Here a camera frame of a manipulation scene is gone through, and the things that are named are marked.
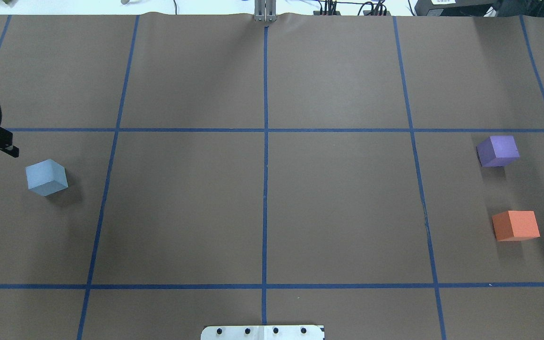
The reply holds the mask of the light blue foam block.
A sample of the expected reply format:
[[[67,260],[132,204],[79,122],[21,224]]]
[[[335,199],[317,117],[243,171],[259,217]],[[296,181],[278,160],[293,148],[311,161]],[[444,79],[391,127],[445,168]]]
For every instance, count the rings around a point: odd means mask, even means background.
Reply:
[[[52,159],[25,167],[29,191],[40,196],[49,196],[69,187],[66,168]]]

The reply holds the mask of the purple foam block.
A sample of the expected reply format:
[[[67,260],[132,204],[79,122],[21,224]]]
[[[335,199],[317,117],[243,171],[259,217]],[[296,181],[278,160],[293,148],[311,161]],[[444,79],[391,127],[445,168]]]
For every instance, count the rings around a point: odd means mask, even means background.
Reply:
[[[476,146],[482,167],[505,167],[520,159],[514,136],[490,136]]]

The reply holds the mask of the orange foam block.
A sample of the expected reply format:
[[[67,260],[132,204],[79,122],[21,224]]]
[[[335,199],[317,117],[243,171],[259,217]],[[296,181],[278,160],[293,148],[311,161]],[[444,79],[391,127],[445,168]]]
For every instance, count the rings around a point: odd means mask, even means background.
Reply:
[[[504,211],[491,217],[496,240],[523,241],[540,237],[534,211]]]

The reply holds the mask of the aluminium frame post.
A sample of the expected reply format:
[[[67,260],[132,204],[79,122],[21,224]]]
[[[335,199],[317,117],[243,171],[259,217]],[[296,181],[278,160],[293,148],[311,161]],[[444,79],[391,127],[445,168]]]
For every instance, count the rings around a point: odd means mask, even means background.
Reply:
[[[254,20],[257,22],[275,22],[278,19],[276,0],[255,0]]]

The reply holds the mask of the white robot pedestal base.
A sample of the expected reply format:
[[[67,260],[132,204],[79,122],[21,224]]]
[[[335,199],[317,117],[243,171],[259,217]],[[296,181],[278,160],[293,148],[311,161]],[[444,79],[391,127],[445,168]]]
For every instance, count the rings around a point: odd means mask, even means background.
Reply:
[[[235,325],[208,326],[201,340],[324,340],[319,325]]]

